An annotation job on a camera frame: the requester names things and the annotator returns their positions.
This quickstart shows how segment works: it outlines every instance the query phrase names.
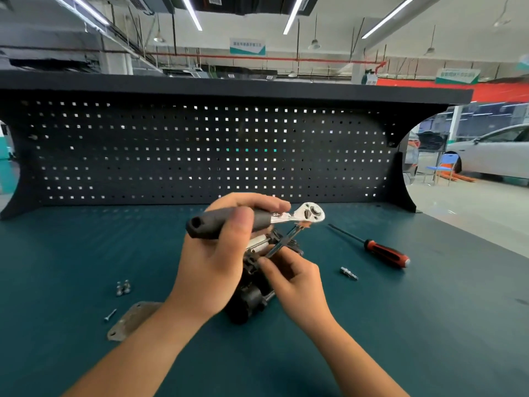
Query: white car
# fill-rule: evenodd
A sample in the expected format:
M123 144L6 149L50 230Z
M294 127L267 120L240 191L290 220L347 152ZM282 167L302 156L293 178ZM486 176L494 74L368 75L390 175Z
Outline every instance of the white car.
M465 170L529 178L529 124L508 126L472 141L455 142L446 151L459 155L456 173Z

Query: hand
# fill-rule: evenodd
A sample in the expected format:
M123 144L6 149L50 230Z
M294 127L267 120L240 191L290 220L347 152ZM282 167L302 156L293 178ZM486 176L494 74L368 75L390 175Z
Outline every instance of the hand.
M206 210L234 207L222 227L218 241L191 238L183 241L175 286L167 302L194 318L199 326L226 306L242 275L242 258L253 238L253 210L287 212L290 203L276 197L232 193L213 202Z
M290 318L308 335L334 318L323 293L320 269L287 247L272 260L259 258L261 269Z

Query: ratchet wrench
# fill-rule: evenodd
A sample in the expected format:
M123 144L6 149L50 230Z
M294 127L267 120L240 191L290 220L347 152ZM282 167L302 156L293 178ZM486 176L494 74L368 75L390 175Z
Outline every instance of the ratchet wrench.
M222 209L204 212L201 216L193 217L186 223L186 231L191 236L191 238L201 238L207 240L218 239L222 226L234 209L235 207L225 207ZM299 224L303 222L308 222L308 224L310 224L319 223L325 219L325 213L323 212L323 209L313 202L303 203L292 214L270 213L266 210L258 208L255 208L253 211L254 219L252 232L264 230L268 228L268 226L276 223L293 221ZM289 238L289 240L294 238L294 236L304 227L307 227L307 225L302 225L301 228ZM289 235L290 233L288 233L283 239L288 238Z

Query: blue chair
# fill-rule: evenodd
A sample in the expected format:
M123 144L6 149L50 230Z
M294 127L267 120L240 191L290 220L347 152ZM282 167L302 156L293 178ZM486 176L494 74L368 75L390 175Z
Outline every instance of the blue chair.
M450 182L452 182L452 174L454 173L454 166L457 163L457 160L459 159L459 156L455 153L445 153L441 156L441 161L439 162L440 165L442 164L449 164L452 165L451 167L443 167L443 166L427 166L426 168L429 170L433 170L433 183L435 184L435 175L438 171L449 171L450 172L450 179L448 180L448 186L450 186ZM423 177L423 183L425 183L427 180L427 173L425 170L424 177Z

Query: red and black screwdriver handle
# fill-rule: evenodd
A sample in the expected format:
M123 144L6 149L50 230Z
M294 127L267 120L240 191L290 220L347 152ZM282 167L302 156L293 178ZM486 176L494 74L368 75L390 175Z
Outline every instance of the red and black screwdriver handle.
M221 233L222 226L228 220L235 207L210 210L195 216L186 223L186 231L191 238L216 240ZM262 209L253 209L252 232L264 230L270 225L272 213Z
M402 267L403 269L409 265L410 260L407 255L388 246L380 245L373 240L365 240L364 248L366 251L373 253L383 260L387 260L399 267Z

